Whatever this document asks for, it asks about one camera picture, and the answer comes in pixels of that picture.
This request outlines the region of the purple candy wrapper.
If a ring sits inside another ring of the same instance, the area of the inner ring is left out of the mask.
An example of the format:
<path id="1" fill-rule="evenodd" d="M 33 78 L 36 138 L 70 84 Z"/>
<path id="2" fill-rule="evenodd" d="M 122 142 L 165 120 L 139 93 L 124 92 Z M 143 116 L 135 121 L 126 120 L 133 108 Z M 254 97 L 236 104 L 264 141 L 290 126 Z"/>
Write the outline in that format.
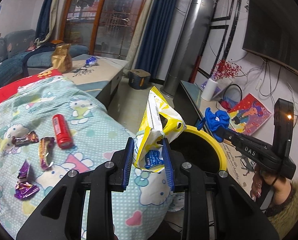
<path id="1" fill-rule="evenodd" d="M 17 183 L 15 185 L 14 197 L 19 200 L 30 198 L 40 191 L 40 188 L 37 185 L 33 185 L 28 181 L 29 171 L 30 164 L 25 160 L 19 169 Z"/>

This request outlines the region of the blue plastic bag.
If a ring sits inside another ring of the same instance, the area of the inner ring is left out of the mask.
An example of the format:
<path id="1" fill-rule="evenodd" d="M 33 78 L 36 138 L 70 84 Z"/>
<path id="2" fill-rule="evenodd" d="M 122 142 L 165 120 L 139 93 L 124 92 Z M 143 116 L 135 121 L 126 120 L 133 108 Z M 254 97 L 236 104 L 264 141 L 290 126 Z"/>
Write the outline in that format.
<path id="1" fill-rule="evenodd" d="M 200 131 L 206 125 L 212 136 L 218 141 L 223 142 L 223 138 L 216 134 L 219 128 L 227 129 L 229 127 L 229 115 L 226 111 L 217 110 L 215 113 L 208 107 L 205 109 L 204 117 L 199 122 L 197 130 Z"/>

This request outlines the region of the orange brown snack wrapper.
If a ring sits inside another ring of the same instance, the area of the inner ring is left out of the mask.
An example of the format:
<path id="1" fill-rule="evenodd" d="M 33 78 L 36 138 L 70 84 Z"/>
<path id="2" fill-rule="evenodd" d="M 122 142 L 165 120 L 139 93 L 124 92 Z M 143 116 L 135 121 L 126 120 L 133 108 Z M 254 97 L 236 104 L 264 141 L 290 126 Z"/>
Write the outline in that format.
<path id="1" fill-rule="evenodd" d="M 39 141 L 38 157 L 39 157 L 40 167 L 43 171 L 46 171 L 54 164 L 53 161 L 51 161 L 50 163 L 48 162 L 48 156 L 52 152 L 54 143 L 55 143 L 54 137 L 44 137 L 44 138 L 41 138 Z"/>

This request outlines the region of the yellow white snack bag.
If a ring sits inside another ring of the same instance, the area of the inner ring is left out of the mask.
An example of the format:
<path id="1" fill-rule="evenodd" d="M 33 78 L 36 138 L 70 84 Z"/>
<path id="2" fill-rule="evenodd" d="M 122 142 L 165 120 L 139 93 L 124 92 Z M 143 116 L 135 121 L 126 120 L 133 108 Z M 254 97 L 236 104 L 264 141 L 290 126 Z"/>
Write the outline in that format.
<path id="1" fill-rule="evenodd" d="M 133 165 L 147 172 L 158 173 L 164 169 L 162 139 L 174 141 L 186 124 L 160 91 L 152 87 L 148 94 L 146 108 L 140 128 L 134 138 Z"/>

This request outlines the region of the red cylindrical can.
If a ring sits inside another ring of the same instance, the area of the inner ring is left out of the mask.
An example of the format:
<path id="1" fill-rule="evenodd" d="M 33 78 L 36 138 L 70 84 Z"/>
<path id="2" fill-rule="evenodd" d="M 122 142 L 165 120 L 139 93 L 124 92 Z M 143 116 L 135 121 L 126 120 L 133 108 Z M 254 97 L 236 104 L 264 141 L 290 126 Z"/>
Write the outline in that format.
<path id="1" fill-rule="evenodd" d="M 52 123 L 56 135 L 57 145 L 64 150 L 71 148 L 73 146 L 73 139 L 64 116 L 62 114 L 54 115 Z"/>

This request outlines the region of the brown chocolate bar wrapper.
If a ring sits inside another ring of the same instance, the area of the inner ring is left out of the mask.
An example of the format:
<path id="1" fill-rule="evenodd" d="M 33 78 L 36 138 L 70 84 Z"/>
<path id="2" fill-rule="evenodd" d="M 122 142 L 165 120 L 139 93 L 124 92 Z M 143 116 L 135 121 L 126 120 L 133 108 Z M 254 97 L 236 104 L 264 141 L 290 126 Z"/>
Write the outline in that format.
<path id="1" fill-rule="evenodd" d="M 22 147 L 29 144 L 35 144 L 39 142 L 39 138 L 34 131 L 29 132 L 28 134 L 24 135 L 23 137 L 15 137 L 12 136 L 11 140 L 12 144 L 16 147 Z"/>

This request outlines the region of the fur trimmed sleeve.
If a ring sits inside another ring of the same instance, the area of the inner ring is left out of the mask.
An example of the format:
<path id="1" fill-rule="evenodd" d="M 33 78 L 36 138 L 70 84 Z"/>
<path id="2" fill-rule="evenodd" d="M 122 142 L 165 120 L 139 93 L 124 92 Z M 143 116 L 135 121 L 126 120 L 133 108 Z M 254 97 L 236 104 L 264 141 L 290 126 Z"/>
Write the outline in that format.
<path id="1" fill-rule="evenodd" d="M 265 211 L 266 217 L 283 239 L 298 221 L 298 180 L 291 181 L 291 192 L 283 204 L 274 205 Z"/>

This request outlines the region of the hello kitty blanket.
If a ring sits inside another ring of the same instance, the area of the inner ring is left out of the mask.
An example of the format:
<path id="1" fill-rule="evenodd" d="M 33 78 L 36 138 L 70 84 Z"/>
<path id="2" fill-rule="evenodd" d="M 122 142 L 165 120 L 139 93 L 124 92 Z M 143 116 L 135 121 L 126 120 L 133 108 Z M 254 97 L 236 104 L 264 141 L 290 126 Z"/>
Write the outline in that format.
<path id="1" fill-rule="evenodd" d="M 55 145 L 48 157 L 54 164 L 43 171 L 38 144 L 16 147 L 12 136 L 34 131 L 54 137 L 52 118 L 62 114 L 73 137 L 68 150 Z M 102 103 L 69 79 L 49 77 L 18 89 L 0 103 L 0 223 L 11 237 L 69 170 L 91 171 L 123 150 L 132 133 L 107 114 Z M 30 164 L 28 181 L 40 191 L 30 198 L 14 197 L 19 169 Z M 184 195 L 170 191 L 164 172 L 132 168 L 127 189 L 112 194 L 112 214 L 118 239 L 148 239 L 168 212 L 183 208 Z"/>

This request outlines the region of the red berry branches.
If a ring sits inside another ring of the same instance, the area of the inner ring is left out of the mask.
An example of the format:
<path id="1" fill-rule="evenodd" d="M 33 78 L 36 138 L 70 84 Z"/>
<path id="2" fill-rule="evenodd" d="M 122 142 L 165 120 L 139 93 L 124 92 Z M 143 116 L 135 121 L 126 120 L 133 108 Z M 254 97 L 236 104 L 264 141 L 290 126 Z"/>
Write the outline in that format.
<path id="1" fill-rule="evenodd" d="M 235 78 L 241 71 L 241 66 L 236 63 L 221 60 L 216 64 L 211 78 L 214 81 L 219 81 L 226 78 Z"/>

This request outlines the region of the right blue curtain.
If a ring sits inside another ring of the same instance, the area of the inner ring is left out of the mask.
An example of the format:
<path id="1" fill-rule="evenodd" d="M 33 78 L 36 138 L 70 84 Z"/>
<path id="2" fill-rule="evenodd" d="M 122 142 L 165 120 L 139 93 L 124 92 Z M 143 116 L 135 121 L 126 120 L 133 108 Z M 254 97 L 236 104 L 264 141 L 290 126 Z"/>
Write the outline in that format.
<path id="1" fill-rule="evenodd" d="M 154 0 L 138 54 L 136 69 L 156 77 L 177 0 Z"/>

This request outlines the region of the coffee table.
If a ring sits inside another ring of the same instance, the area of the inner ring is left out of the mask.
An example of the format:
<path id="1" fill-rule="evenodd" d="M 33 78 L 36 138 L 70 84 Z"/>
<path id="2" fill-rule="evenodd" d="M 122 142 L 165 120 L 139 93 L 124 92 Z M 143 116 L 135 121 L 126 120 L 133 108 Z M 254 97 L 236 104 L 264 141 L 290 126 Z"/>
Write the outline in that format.
<path id="1" fill-rule="evenodd" d="M 90 57 L 88 54 L 74 57 L 73 68 L 64 76 L 71 80 L 78 89 L 96 98 L 105 108 L 109 108 L 128 61 L 97 56 L 96 64 L 89 66 L 86 60 Z"/>

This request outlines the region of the silver tower air conditioner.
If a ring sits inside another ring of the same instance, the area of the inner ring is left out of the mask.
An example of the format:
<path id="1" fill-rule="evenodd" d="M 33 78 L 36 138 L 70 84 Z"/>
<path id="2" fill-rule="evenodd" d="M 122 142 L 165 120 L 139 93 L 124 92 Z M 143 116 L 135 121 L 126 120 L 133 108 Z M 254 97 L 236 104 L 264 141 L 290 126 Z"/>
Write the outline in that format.
<path id="1" fill-rule="evenodd" d="M 172 98 L 180 81 L 189 81 L 209 29 L 214 0 L 191 0 L 161 92 Z"/>

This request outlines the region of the blue sectional sofa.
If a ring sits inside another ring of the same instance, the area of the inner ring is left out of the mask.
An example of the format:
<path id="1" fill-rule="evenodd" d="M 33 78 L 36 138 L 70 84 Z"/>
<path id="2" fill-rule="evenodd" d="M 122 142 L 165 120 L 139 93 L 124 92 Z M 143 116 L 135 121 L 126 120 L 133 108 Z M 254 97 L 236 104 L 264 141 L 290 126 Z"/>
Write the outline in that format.
<path id="1" fill-rule="evenodd" d="M 23 75 L 23 61 L 28 68 L 47 69 L 52 66 L 55 45 L 38 52 L 29 49 L 34 46 L 35 30 L 22 30 L 0 37 L 0 88 Z"/>

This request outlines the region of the left blue curtain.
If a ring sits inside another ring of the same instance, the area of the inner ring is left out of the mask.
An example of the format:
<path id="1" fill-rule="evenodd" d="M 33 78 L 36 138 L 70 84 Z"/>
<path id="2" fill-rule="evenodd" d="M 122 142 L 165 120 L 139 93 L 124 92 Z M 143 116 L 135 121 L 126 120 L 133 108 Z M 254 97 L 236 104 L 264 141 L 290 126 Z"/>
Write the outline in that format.
<path id="1" fill-rule="evenodd" d="M 39 14 L 37 27 L 36 27 L 36 35 L 35 35 L 35 42 L 43 43 L 43 41 L 46 39 L 47 34 L 50 31 L 50 13 L 51 13 L 51 5 L 52 0 L 44 0 L 41 11 Z"/>

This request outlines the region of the wooden glass sliding door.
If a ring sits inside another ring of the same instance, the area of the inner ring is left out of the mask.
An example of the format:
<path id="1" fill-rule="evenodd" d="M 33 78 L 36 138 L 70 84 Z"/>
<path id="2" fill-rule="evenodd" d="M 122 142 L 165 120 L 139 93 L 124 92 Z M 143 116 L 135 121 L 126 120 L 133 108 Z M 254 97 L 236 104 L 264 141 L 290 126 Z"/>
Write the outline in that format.
<path id="1" fill-rule="evenodd" d="M 65 0 L 59 38 L 96 56 L 124 60 L 146 0 Z"/>

